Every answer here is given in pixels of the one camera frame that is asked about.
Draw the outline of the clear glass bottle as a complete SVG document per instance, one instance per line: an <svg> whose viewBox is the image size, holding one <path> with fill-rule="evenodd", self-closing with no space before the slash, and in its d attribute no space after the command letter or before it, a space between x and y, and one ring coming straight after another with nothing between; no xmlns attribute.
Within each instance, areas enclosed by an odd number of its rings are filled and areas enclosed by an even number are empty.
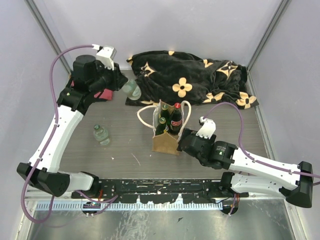
<svg viewBox="0 0 320 240"><path fill-rule="evenodd" d="M142 95L140 87L133 79L128 80L127 83L123 85L122 91L125 93L127 98L133 101L138 100Z"/></svg>
<svg viewBox="0 0 320 240"><path fill-rule="evenodd" d="M94 125L93 135L95 139L103 146L107 146L111 142L108 130L99 124Z"/></svg>

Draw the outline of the cola glass bottle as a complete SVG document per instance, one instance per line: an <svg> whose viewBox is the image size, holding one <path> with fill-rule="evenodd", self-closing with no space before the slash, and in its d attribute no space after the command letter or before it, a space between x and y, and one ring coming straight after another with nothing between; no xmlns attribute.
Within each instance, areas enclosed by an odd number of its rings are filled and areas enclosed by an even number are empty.
<svg viewBox="0 0 320 240"><path fill-rule="evenodd" d="M182 119L181 104L177 102L174 104L174 109L169 119L169 132L171 135L177 135L179 133L182 126Z"/></svg>

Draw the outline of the canvas tote bag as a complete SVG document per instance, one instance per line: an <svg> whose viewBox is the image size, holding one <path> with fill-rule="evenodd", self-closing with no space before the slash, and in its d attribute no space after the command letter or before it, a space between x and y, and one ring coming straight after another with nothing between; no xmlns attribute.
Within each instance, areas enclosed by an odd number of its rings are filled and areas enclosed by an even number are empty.
<svg viewBox="0 0 320 240"><path fill-rule="evenodd" d="M178 151L178 143L182 137L183 130L185 129L189 118L191 116L192 107L191 104L183 100L181 103L181 113L182 113L182 126L177 135L171 135L168 132L162 133L160 135L156 135L156 126L159 123L159 114L161 112L161 107L165 105L164 101L160 100L159 103L152 102L150 105L147 105L141 109L139 109L136 113L138 120L146 127L152 129L153 137L152 137L152 151L164 154L171 155L179 155ZM145 122L140 114L142 111L147 109L154 109L152 114L152 124L148 124Z"/></svg>

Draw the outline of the green bottle yellow label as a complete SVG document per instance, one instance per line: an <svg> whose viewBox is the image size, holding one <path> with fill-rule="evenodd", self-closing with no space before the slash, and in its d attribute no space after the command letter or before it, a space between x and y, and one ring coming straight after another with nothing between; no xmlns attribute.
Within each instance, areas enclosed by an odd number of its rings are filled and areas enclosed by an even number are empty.
<svg viewBox="0 0 320 240"><path fill-rule="evenodd" d="M159 124L156 127L155 135L162 135L164 133L167 133L169 131L169 127L167 125L167 120L165 117L160 117Z"/></svg>

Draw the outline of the green bottle front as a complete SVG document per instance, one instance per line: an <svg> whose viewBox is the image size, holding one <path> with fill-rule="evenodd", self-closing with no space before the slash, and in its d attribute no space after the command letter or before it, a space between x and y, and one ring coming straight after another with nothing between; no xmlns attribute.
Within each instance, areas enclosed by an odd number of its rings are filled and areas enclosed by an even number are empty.
<svg viewBox="0 0 320 240"><path fill-rule="evenodd" d="M163 104L161 106L161 110L160 110L160 113L159 113L159 118L165 118L166 121L170 118L170 113L168 111L168 105L167 104Z"/></svg>

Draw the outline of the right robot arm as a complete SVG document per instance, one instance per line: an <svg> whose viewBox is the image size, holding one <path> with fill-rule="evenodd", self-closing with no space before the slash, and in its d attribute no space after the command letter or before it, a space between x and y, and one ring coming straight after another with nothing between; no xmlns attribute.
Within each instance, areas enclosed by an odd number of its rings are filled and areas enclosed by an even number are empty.
<svg viewBox="0 0 320 240"><path fill-rule="evenodd" d="M243 153L234 144L217 141L215 134L202 136L188 128L179 136L177 150L196 158L204 167L225 170L219 184L225 197L261 193L282 197L297 207L312 207L314 179L309 162L288 164Z"/></svg>

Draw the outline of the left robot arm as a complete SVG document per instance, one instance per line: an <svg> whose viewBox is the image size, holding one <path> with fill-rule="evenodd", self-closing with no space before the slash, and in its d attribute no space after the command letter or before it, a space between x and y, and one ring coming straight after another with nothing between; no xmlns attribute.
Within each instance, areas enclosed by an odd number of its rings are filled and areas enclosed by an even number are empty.
<svg viewBox="0 0 320 240"><path fill-rule="evenodd" d="M127 80L111 56L80 55L75 59L70 79L56 102L58 114L36 153L17 167L28 186L55 197L73 191L82 191L88 198L99 195L101 185L96 175L62 172L60 163L75 128L97 101L95 96L104 90L118 91Z"/></svg>

